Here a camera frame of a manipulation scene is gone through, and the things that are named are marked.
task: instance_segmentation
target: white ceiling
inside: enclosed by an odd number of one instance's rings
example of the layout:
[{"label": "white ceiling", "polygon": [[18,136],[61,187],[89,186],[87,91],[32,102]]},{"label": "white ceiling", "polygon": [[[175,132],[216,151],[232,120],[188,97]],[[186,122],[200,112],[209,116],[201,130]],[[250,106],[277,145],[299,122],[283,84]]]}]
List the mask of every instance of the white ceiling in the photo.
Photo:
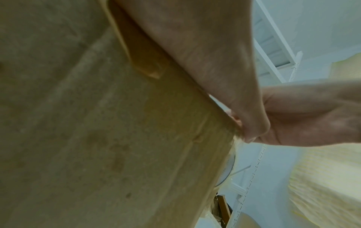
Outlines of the white ceiling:
[{"label": "white ceiling", "polygon": [[303,59],[361,44],[361,0],[262,0]]}]

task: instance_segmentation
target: cardboard box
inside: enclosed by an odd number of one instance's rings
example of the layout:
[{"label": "cardboard box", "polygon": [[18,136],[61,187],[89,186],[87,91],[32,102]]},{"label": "cardboard box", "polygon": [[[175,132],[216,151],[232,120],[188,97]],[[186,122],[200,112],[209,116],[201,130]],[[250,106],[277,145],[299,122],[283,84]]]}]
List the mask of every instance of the cardboard box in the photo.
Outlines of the cardboard box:
[{"label": "cardboard box", "polygon": [[96,1],[0,17],[0,227],[192,227],[236,124],[164,53],[136,69]]}]

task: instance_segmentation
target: brown cardboard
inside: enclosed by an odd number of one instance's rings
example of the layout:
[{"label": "brown cardboard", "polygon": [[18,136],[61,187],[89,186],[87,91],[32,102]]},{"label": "brown cardboard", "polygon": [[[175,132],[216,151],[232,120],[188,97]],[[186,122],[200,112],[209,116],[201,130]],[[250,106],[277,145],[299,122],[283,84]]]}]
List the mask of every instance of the brown cardboard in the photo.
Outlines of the brown cardboard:
[{"label": "brown cardboard", "polygon": [[0,227],[192,227],[235,123],[172,60],[135,69],[96,1],[5,1],[0,28]]}]

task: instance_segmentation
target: hand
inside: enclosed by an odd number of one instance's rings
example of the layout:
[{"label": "hand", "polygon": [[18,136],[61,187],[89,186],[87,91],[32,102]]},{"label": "hand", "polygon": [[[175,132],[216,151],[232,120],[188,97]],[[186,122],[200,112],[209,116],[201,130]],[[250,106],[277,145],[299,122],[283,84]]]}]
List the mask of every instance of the hand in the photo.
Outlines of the hand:
[{"label": "hand", "polygon": [[203,89],[244,123],[269,130],[253,60],[251,0],[116,0]]},{"label": "hand", "polygon": [[264,88],[271,129],[255,142],[287,146],[361,142],[360,90],[360,81]]}]

